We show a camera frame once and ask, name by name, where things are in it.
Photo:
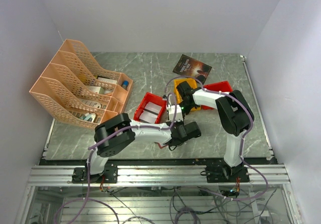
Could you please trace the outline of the yellow plastic bin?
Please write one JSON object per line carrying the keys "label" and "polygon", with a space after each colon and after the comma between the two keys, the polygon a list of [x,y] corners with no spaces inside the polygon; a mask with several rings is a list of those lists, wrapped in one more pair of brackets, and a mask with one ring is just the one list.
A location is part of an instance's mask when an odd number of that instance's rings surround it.
{"label": "yellow plastic bin", "polygon": [[[182,100],[190,99],[193,100],[193,93],[196,90],[200,90],[201,88],[197,86],[197,83],[192,78],[182,78],[174,80],[174,94],[176,95],[178,104]],[[198,105],[197,109],[192,109],[191,111],[200,110],[201,106]]]}

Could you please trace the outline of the white credit card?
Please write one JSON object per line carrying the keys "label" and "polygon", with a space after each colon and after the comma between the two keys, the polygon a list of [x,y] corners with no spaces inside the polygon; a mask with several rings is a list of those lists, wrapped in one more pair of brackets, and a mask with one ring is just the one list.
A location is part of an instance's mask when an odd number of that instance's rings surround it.
{"label": "white credit card", "polygon": [[148,102],[139,116],[139,120],[144,123],[156,124],[157,118],[161,112],[161,106],[152,102]]}

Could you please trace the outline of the red plastic bin with cards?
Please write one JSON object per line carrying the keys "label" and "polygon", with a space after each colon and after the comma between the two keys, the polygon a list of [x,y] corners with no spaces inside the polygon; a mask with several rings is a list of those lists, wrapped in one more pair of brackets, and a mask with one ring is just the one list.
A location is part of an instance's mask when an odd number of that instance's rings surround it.
{"label": "red plastic bin with cards", "polygon": [[166,101],[158,95],[147,92],[136,109],[133,119],[138,122],[159,124],[166,109]]}

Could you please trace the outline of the red leather card holder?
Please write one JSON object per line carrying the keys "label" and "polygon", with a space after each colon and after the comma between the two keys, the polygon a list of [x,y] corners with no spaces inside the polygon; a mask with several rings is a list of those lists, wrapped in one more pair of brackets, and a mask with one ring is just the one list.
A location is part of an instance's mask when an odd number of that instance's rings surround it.
{"label": "red leather card holder", "polygon": [[167,144],[160,144],[156,143],[160,149],[166,148],[168,145]]}

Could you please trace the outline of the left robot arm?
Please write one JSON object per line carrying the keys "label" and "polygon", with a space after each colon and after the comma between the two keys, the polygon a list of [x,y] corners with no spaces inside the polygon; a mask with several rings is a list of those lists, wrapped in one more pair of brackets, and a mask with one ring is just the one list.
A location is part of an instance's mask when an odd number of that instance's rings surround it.
{"label": "left robot arm", "polygon": [[88,157],[84,176],[90,182],[99,181],[107,160],[131,143],[143,141],[155,143],[160,148],[177,147],[200,136],[201,130],[196,122],[147,124],[130,119],[128,114],[119,114],[95,128],[95,144],[88,148],[92,153]]}

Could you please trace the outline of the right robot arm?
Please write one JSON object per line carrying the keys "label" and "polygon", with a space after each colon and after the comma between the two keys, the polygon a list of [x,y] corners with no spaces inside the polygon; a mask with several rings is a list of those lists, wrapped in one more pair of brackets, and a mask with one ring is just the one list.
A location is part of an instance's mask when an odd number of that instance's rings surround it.
{"label": "right robot arm", "polygon": [[176,87],[182,98],[180,106],[184,114],[200,105],[218,111],[221,125],[227,133],[226,151],[223,157],[225,166],[221,176],[230,182],[238,177],[243,168],[243,146],[246,135],[252,130],[254,114],[243,94],[234,90],[221,92],[204,87],[192,88],[186,81]]}

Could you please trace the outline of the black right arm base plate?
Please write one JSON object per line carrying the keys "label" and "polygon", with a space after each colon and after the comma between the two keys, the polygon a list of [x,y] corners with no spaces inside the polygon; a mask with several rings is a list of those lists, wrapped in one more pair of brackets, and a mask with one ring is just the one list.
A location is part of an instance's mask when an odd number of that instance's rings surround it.
{"label": "black right arm base plate", "polygon": [[205,176],[208,183],[236,183],[249,182],[248,170],[244,164],[236,167],[230,167],[223,159],[214,158],[206,163],[205,170],[200,173]]}

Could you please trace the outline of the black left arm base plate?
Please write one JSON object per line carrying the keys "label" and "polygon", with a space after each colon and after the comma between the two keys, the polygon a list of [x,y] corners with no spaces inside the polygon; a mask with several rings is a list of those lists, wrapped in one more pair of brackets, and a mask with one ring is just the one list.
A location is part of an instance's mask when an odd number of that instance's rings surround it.
{"label": "black left arm base plate", "polygon": [[[90,183],[116,183],[118,178],[118,168],[114,165],[107,164],[102,173],[90,175]],[[72,183],[88,183],[87,167],[75,168],[72,174]]]}

